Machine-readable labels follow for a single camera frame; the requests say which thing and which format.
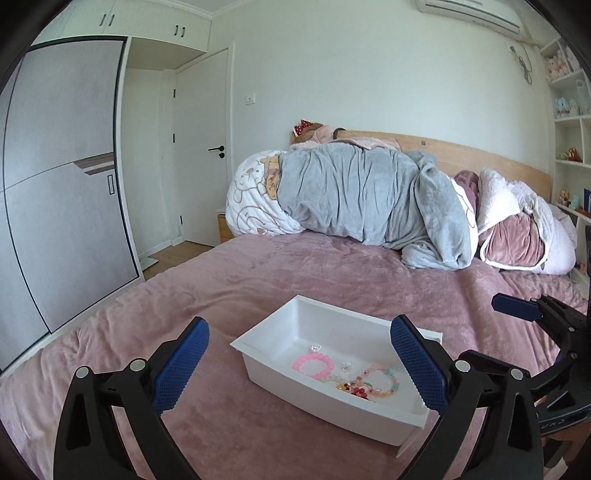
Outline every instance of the sliding wardrobe door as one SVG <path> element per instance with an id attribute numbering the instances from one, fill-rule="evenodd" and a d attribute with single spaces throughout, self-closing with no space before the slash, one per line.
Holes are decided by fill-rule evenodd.
<path id="1" fill-rule="evenodd" d="M 2 144 L 8 104 L 16 72 L 0 93 L 0 172 Z M 18 265 L 8 227 L 4 191 L 0 177 L 0 369 L 5 369 L 21 353 L 48 333 Z"/>
<path id="2" fill-rule="evenodd" d="M 113 151 L 121 40 L 73 41 L 24 57 L 8 115 L 6 187 Z"/>
<path id="3" fill-rule="evenodd" d="M 98 162 L 94 170 L 69 163 L 6 191 L 18 258 L 51 331 L 138 277 L 115 170 Z"/>

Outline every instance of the screw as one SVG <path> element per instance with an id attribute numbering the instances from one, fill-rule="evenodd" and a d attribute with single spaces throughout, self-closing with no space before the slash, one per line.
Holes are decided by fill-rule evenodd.
<path id="1" fill-rule="evenodd" d="M 511 376 L 516 380 L 523 380 L 523 372 L 518 368 L 513 368 L 511 370 Z"/>
<path id="2" fill-rule="evenodd" d="M 134 360 L 133 362 L 131 362 L 131 364 L 129 365 L 129 368 L 131 369 L 132 372 L 141 372 L 145 368 L 145 366 L 146 366 L 145 360 L 138 358 L 137 360 Z"/>
<path id="3" fill-rule="evenodd" d="M 84 378 L 89 372 L 90 370 L 88 370 L 88 367 L 80 367 L 78 370 L 76 370 L 76 376 L 78 378 Z"/>
<path id="4" fill-rule="evenodd" d="M 460 371 L 460 372 L 464 372 L 467 373 L 470 371 L 470 364 L 468 362 L 466 362 L 465 360 L 458 360 L 456 362 L 456 368 Z"/>

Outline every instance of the wall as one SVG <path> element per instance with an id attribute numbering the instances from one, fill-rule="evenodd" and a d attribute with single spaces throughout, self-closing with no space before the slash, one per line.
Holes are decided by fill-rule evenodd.
<path id="1" fill-rule="evenodd" d="M 423 14 L 413 0 L 257 0 L 214 17 L 209 51 L 233 40 L 234 168 L 286 148 L 305 118 L 447 140 L 548 171 L 541 59 L 528 48 L 529 86 L 499 34 Z M 256 104 L 245 105 L 250 93 Z"/>
<path id="2" fill-rule="evenodd" d="M 167 115 L 170 116 L 168 131 L 172 128 L 171 107 L 168 113 L 163 100 L 168 81 L 174 81 L 171 73 L 155 70 L 128 69 L 125 78 L 121 166 L 129 220 L 140 258 L 167 247 L 180 236 L 170 231 L 167 211 L 170 202 L 165 201 L 165 197 L 175 192 L 174 183 L 170 184 L 173 171 L 166 163 L 163 168 L 165 158 L 172 165 L 171 155 L 165 153 L 168 146 L 163 144 Z"/>

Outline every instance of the beaded bracelet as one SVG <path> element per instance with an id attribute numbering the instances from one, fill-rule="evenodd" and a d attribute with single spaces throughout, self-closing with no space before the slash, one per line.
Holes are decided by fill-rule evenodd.
<path id="1" fill-rule="evenodd" d="M 382 391 L 379 388 L 374 388 L 374 386 L 371 383 L 364 381 L 364 379 L 366 377 L 368 377 L 369 375 L 371 375 L 374 372 L 382 372 L 384 375 L 386 375 L 386 377 L 388 377 L 390 379 L 390 381 L 392 382 L 392 386 L 390 387 L 390 390 Z M 396 376 L 394 375 L 394 372 L 392 372 L 391 368 L 379 367 L 377 365 L 370 365 L 369 368 L 367 368 L 366 370 L 363 371 L 362 375 L 358 375 L 356 377 L 356 380 L 357 380 L 357 382 L 360 382 L 363 386 L 369 388 L 368 393 L 370 395 L 372 395 L 374 397 L 378 397 L 378 398 L 391 397 L 392 395 L 394 395 L 398 391 L 398 387 L 400 386 L 400 384 L 398 383 L 398 380 L 396 380 Z"/>
<path id="2" fill-rule="evenodd" d="M 308 375 L 308 377 L 313 378 L 314 380 L 320 380 L 321 378 L 327 377 L 335 369 L 332 359 L 328 355 L 323 355 L 322 353 L 308 353 L 307 355 L 302 355 L 291 367 L 300 373 L 304 373 L 300 370 L 300 367 L 311 360 L 320 360 L 326 364 L 326 368 L 322 370 L 322 372 L 315 375 Z"/>

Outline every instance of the pink blanket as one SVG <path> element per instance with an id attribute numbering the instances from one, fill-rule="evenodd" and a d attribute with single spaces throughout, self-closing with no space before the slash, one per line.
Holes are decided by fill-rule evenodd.
<path id="1" fill-rule="evenodd" d="M 557 348 L 541 329 L 492 311 L 498 292 L 549 294 L 584 309 L 566 277 L 500 274 L 479 260 L 455 272 L 408 270 L 397 252 L 343 238 L 244 235 L 130 290 L 36 354 L 1 385 L 0 418 L 36 474 L 52 478 L 54 439 L 76 368 L 121 369 L 202 316 L 210 346 L 176 408 L 162 418 L 204 480 L 391 480 L 426 438 L 434 412 L 417 443 L 396 459 L 395 447 L 326 423 L 251 383 L 230 342 L 301 294 L 383 319 L 405 313 L 418 327 L 443 332 L 453 357 L 472 348 L 533 374 L 551 365 Z M 118 419 L 138 474 L 153 478 L 129 425 Z M 450 478 L 461 473 L 477 426 Z"/>

